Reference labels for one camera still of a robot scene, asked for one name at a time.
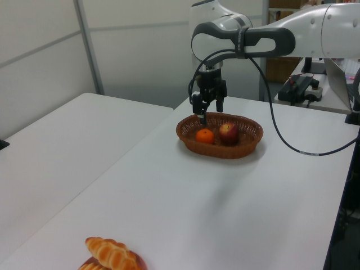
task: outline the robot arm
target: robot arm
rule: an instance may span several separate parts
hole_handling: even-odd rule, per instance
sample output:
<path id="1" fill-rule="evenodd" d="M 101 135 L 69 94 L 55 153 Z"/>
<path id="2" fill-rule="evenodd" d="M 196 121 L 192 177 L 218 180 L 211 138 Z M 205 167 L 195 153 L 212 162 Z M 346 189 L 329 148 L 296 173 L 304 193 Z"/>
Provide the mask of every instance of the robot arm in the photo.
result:
<path id="1" fill-rule="evenodd" d="M 208 58 L 197 73 L 200 94 L 193 95 L 191 102 L 193 112 L 206 123 L 210 102 L 216 99 L 217 110 L 222 111 L 220 103 L 227 95 L 220 71 L 225 59 L 281 56 L 359 58 L 360 4 L 323 4 L 296 12 L 273 24 L 252 28 L 245 15 L 225 9 L 218 0 L 205 0 L 191 8 L 190 31 L 191 49 L 198 62 L 212 53 L 227 50 Z M 358 89 L 355 97 L 360 102 Z"/>
<path id="2" fill-rule="evenodd" d="M 204 2 L 193 8 L 218 5 L 217 0 Z M 251 23 L 239 23 L 243 18 L 244 15 L 233 14 L 198 24 L 191 39 L 196 58 L 202 60 L 215 51 L 230 48 L 240 53 L 218 59 L 240 57 L 241 54 L 247 57 L 360 56 L 360 4 L 357 3 L 322 4 L 258 28 L 251 28 Z"/>

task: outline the apple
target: apple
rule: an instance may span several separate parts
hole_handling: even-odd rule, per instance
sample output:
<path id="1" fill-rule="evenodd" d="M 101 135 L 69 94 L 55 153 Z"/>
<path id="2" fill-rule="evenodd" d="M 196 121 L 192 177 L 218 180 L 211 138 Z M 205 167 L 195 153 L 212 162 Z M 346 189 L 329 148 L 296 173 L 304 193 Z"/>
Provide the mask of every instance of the apple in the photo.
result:
<path id="1" fill-rule="evenodd" d="M 219 138 L 227 145 L 234 145 L 239 141 L 239 129 L 236 124 L 228 122 L 219 128 Z"/>

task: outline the croissant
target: croissant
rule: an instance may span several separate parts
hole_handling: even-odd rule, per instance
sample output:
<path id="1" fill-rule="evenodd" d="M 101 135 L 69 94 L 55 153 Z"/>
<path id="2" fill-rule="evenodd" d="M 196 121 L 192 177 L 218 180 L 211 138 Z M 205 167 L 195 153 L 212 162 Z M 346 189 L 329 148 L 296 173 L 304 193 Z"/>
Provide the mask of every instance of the croissant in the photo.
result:
<path id="1" fill-rule="evenodd" d="M 84 264 L 79 270 L 108 270 L 108 268 L 105 268 L 104 266 L 99 264 L 90 263 Z"/>
<path id="2" fill-rule="evenodd" d="M 141 270 L 136 256 L 123 243 L 101 237 L 89 237 L 85 243 L 91 255 L 104 267 L 111 270 Z"/>

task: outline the wall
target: wall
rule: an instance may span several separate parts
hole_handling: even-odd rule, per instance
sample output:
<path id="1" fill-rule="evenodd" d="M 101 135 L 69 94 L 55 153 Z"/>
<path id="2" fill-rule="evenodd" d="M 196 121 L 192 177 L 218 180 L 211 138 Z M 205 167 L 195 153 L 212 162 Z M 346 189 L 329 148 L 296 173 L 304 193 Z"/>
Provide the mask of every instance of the wall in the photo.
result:
<path id="1" fill-rule="evenodd" d="M 95 93 L 73 0 L 0 1 L 0 138 Z"/>
<path id="2" fill-rule="evenodd" d="M 195 2 L 79 0 L 100 91 L 172 108 L 184 101 L 194 72 L 188 14 Z M 254 26 L 267 14 L 264 2 L 220 0 Z M 223 78 L 230 96 L 259 99 L 259 75 L 249 60 L 227 60 Z"/>

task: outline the table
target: table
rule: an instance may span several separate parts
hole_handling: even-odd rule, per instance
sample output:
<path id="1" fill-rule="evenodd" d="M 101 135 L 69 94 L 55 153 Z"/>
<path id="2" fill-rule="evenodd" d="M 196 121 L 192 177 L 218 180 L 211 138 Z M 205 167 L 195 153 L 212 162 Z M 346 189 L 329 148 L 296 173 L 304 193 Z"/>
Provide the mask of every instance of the table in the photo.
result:
<path id="1" fill-rule="evenodd" d="M 277 137 L 267 103 L 227 97 L 224 112 L 263 127 L 251 155 L 188 151 L 175 133 L 191 114 L 185 101 L 0 269 L 78 269 L 89 236 L 126 243 L 149 270 L 322 269 L 353 148 L 301 155 Z M 358 133 L 341 114 L 277 104 L 274 113 L 303 151 L 333 150 Z"/>
<path id="2" fill-rule="evenodd" d="M 313 59 L 313 62 L 322 62 L 322 60 Z M 301 74 L 301 69 L 304 66 L 305 59 L 302 59 L 291 75 Z M 312 74 L 304 74 L 303 76 L 312 76 Z M 319 102 L 312 102 L 309 105 L 310 109 L 331 111 L 339 114 L 349 114 L 351 111 L 346 107 L 343 101 L 337 96 L 337 94 L 330 88 L 327 76 L 323 74 L 314 74 L 314 79 L 319 81 L 319 86 L 323 88 L 322 99 Z M 289 105 L 290 102 L 282 101 L 278 99 L 278 95 L 275 96 L 274 102 L 277 104 Z M 296 103 L 295 106 L 306 108 L 308 101 L 305 100 L 303 103 Z"/>
<path id="3" fill-rule="evenodd" d="M 0 262 L 173 110 L 82 94 L 0 151 Z"/>

